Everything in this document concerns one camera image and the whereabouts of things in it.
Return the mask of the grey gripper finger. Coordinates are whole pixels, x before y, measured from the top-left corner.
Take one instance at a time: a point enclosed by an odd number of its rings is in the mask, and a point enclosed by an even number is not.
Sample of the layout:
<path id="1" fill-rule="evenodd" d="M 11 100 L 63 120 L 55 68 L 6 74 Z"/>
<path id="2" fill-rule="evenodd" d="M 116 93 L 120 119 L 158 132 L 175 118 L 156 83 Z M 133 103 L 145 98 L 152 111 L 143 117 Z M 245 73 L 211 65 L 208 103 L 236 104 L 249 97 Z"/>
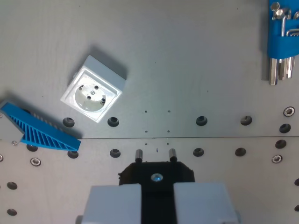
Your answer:
<path id="1" fill-rule="evenodd" d="M 140 184 L 92 186 L 82 216 L 82 224 L 140 224 L 142 187 Z"/>
<path id="2" fill-rule="evenodd" d="M 223 183 L 174 184 L 178 224 L 239 224 L 240 218 Z"/>

